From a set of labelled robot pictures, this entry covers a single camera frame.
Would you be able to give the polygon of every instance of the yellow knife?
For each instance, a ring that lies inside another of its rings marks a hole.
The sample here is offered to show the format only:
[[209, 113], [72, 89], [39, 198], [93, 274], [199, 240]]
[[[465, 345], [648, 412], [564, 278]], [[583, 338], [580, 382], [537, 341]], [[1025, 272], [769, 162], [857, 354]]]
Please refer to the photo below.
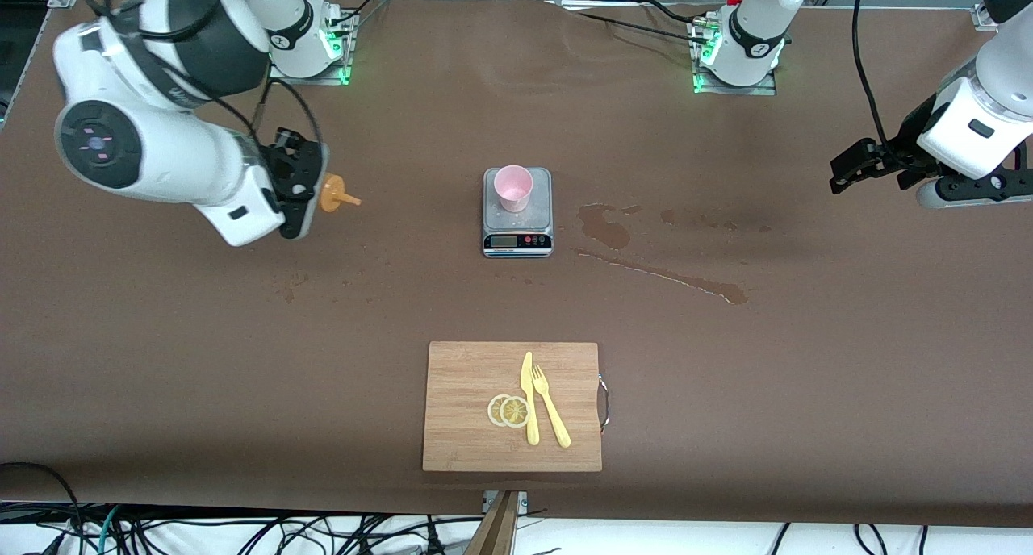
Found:
[[538, 445], [538, 418], [534, 415], [534, 383], [531, 377], [531, 352], [524, 356], [524, 367], [520, 370], [520, 389], [527, 397], [527, 443]]

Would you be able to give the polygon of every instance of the lemon slice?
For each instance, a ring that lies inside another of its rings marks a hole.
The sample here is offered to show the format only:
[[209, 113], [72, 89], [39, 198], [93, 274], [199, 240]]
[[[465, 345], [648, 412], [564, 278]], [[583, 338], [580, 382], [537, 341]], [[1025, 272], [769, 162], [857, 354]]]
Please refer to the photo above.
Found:
[[509, 394], [499, 394], [492, 398], [491, 402], [488, 402], [488, 420], [491, 420], [495, 426], [504, 427], [506, 425], [505, 422], [502, 422], [502, 403], [507, 399], [509, 399]]
[[502, 422], [510, 428], [523, 428], [527, 424], [527, 400], [519, 396], [506, 398], [502, 402]]

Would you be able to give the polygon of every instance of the water stain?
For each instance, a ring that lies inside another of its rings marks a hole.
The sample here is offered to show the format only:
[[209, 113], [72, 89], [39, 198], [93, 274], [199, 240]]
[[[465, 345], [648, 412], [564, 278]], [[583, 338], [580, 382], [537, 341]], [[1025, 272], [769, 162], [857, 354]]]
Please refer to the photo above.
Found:
[[614, 250], [620, 250], [631, 242], [631, 235], [624, 226], [606, 220], [606, 213], [615, 210], [617, 209], [609, 205], [590, 204], [577, 211], [577, 217], [583, 221], [582, 233], [586, 237], [595, 239]]
[[719, 221], [717, 221], [717, 220], [711, 220], [706, 214], [700, 214], [700, 216], [697, 218], [697, 220], [699, 220], [700, 224], [702, 224], [705, 226], [709, 226], [711, 228], [717, 228], [717, 227], [721, 226], [721, 223]]
[[276, 294], [280, 295], [289, 305], [294, 302], [294, 289], [308, 282], [308, 273], [294, 273], [283, 282], [283, 285], [277, 289]]
[[707, 295], [713, 295], [715, 297], [720, 297], [724, 299], [725, 302], [731, 305], [742, 305], [750, 300], [746, 296], [746, 291], [742, 287], [731, 283], [720, 283], [716, 281], [711, 281], [700, 277], [687, 277], [685, 275], [679, 275], [671, 271], [664, 269], [658, 269], [656, 267], [650, 267], [647, 265], [638, 265], [635, 263], [630, 263], [628, 260], [622, 260], [620, 258], [614, 258], [611, 256], [605, 256], [592, 252], [590, 250], [585, 250], [583, 248], [572, 248], [570, 249], [578, 254], [578, 256], [590, 256], [597, 260], [602, 260], [608, 263], [609, 265], [616, 265], [622, 267], [629, 271], [635, 271], [636, 273], [646, 273], [646, 275], [653, 275], [654, 277], [660, 277], [661, 279], [667, 279], [668, 281], [675, 281], [682, 283], [685, 286], [693, 287], [699, 289]]

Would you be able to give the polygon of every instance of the plastic cup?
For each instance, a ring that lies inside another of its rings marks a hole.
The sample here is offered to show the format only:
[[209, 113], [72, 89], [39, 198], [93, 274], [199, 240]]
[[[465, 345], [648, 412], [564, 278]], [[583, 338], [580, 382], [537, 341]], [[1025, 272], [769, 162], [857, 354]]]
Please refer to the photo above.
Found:
[[527, 208], [533, 187], [534, 178], [523, 165], [506, 165], [495, 174], [495, 192], [499, 194], [502, 208], [509, 212]]

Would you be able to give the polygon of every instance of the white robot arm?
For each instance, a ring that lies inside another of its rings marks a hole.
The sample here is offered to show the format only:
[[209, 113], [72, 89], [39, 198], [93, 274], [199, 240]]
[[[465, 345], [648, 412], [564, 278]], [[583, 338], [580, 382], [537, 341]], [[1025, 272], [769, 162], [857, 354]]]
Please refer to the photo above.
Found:
[[[1033, 0], [983, 0], [998, 33], [948, 74], [882, 146], [865, 138], [832, 161], [833, 193], [899, 173], [901, 189], [933, 178], [918, 202], [947, 208], [1033, 199], [1025, 168], [1033, 134]], [[1015, 169], [1001, 162], [1014, 153]]]
[[192, 204], [225, 242], [308, 232], [327, 153], [294, 132], [259, 148], [192, 111], [253, 89], [273, 64], [310, 76], [340, 55], [340, 8], [322, 0], [129, 0], [54, 45], [66, 105], [56, 136], [82, 180]]
[[759, 84], [778, 64], [789, 29], [804, 0], [743, 0], [708, 18], [718, 19], [719, 36], [700, 64], [720, 81], [734, 86]]

